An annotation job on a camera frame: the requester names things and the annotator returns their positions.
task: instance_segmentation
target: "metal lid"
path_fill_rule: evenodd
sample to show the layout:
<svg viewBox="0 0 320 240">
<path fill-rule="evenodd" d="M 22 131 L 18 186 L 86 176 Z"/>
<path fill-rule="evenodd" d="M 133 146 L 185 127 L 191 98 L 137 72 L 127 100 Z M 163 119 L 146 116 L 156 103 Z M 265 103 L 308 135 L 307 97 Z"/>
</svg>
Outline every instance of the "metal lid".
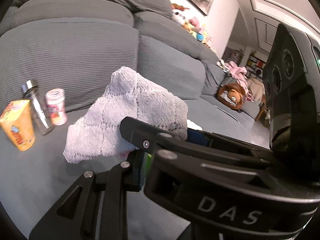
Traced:
<svg viewBox="0 0 320 240">
<path fill-rule="evenodd" d="M 22 94 L 25 95 L 30 89 L 37 88 L 38 82 L 35 79 L 30 79 L 27 82 L 23 83 L 21 86 Z"/>
</svg>

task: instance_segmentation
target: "orange juice box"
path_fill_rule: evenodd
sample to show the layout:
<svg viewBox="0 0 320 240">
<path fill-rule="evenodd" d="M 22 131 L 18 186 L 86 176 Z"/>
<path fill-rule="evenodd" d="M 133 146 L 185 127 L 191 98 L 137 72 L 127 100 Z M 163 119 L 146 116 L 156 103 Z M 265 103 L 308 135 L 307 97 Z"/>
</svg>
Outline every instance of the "orange juice box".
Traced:
<svg viewBox="0 0 320 240">
<path fill-rule="evenodd" d="M 29 100 L 11 101 L 0 116 L 4 132 L 20 150 L 28 150 L 35 142 Z"/>
</svg>

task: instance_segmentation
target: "black device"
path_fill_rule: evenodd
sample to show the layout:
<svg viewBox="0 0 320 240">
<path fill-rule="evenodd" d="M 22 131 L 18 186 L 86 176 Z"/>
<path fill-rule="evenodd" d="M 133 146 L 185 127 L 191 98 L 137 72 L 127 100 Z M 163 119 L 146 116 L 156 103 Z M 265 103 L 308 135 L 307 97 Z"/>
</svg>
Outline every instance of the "black device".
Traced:
<svg viewBox="0 0 320 240">
<path fill-rule="evenodd" d="M 152 154 L 152 162 L 144 194 L 191 222 L 180 239 L 296 236 L 314 214 L 319 216 L 318 52 L 319 44 L 312 37 L 279 25 L 263 71 L 273 152 L 192 129 L 187 141 L 182 141 L 126 117 L 120 125 L 121 136 L 140 150 L 110 171 L 86 171 L 40 220 L 29 239 L 93 240 L 97 224 L 101 240 L 127 239 L 126 191 L 141 190 L 146 154 Z"/>
<path fill-rule="evenodd" d="M 299 176 L 320 178 L 320 48 L 310 35 L 279 24 L 263 70 L 270 148 Z"/>
</svg>

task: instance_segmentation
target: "gray sofa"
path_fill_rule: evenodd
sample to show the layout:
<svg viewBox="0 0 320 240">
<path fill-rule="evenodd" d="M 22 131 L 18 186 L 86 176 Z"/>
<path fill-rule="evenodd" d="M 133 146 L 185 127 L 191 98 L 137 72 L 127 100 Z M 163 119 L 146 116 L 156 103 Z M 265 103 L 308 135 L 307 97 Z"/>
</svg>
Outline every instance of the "gray sofa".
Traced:
<svg viewBox="0 0 320 240">
<path fill-rule="evenodd" d="M 26 238 L 84 171 L 105 171 L 122 161 L 114 156 L 74 165 L 62 152 L 68 125 L 123 65 L 185 100 L 188 118 L 204 130 L 251 142 L 247 122 L 253 119 L 203 93 L 209 70 L 222 77 L 218 58 L 171 20 L 169 0 L 15 0 L 1 34 L 0 112 L 21 98 L 20 85 L 31 78 L 42 94 L 53 88 L 66 94 L 68 122 L 46 136 L 36 133 L 29 150 L 18 151 L 0 131 L 0 177 L 6 178 L 0 180 L 0 202 Z M 187 225 L 142 192 L 128 193 L 130 240 L 176 239 Z"/>
</svg>

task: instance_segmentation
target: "ceiling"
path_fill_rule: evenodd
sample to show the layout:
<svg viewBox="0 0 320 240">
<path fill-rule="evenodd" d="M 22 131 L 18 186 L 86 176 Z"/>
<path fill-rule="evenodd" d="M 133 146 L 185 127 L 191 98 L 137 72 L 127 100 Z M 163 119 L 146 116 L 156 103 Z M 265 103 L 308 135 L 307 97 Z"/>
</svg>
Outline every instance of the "ceiling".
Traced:
<svg viewBox="0 0 320 240">
<path fill-rule="evenodd" d="M 231 41 L 268 53 L 280 22 L 320 41 L 320 19 L 308 0 L 238 0 L 238 3 L 240 10 Z"/>
</svg>

